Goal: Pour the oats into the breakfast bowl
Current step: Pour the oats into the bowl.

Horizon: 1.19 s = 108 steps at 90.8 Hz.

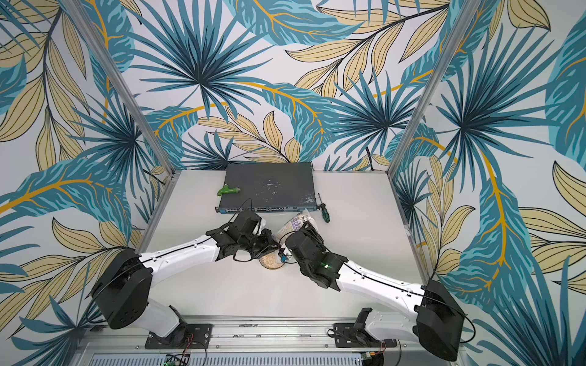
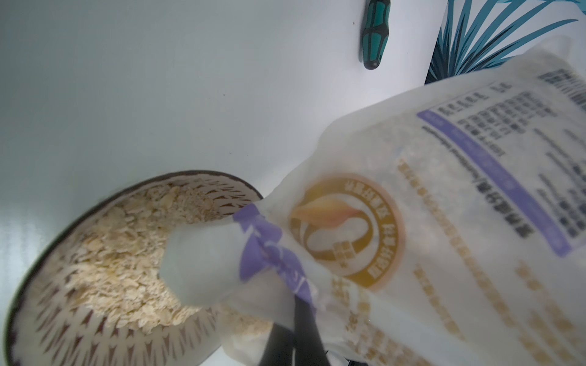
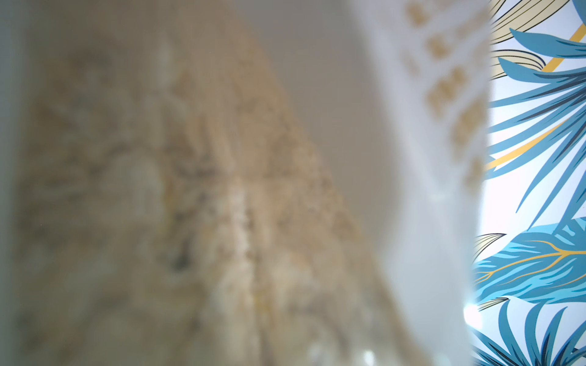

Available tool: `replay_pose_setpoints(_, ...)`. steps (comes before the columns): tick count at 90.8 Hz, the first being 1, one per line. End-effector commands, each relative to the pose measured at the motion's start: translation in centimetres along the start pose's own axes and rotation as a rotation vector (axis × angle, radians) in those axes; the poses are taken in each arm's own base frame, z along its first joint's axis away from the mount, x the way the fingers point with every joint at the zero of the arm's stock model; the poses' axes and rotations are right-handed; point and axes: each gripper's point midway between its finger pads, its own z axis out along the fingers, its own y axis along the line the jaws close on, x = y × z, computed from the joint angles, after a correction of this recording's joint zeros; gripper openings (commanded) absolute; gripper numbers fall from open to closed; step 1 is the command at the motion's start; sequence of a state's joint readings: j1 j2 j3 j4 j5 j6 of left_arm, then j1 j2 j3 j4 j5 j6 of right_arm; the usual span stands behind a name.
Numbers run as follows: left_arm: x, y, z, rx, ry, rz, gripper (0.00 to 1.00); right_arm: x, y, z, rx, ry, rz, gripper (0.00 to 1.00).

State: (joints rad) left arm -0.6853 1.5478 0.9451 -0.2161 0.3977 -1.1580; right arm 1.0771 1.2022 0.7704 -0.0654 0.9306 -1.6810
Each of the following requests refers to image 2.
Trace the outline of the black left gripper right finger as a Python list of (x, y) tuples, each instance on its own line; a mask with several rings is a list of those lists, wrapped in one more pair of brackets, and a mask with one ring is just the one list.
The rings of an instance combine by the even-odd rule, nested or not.
[(311, 305), (295, 297), (295, 365), (330, 366)]

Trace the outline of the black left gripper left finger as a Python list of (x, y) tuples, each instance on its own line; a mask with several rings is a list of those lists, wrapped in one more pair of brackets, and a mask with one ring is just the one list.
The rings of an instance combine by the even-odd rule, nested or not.
[(259, 366), (292, 366), (294, 346), (293, 332), (274, 323)]

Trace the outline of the oatmeal bag white purple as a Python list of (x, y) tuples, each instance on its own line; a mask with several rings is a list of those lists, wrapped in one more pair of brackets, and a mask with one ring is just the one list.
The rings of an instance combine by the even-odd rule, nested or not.
[[(585, 57), (567, 36), (336, 120), (266, 198), (175, 230), (160, 277), (329, 363), (585, 363)], [(227, 340), (259, 365), (270, 331)]]

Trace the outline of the white red patterned bowl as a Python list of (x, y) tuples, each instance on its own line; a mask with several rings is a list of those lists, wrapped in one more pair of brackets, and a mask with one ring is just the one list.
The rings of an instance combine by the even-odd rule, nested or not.
[(270, 323), (225, 305), (183, 306), (160, 280), (172, 229), (228, 217), (260, 199), (221, 172), (160, 175), (102, 201), (49, 245), (8, 316), (10, 365), (200, 365)]

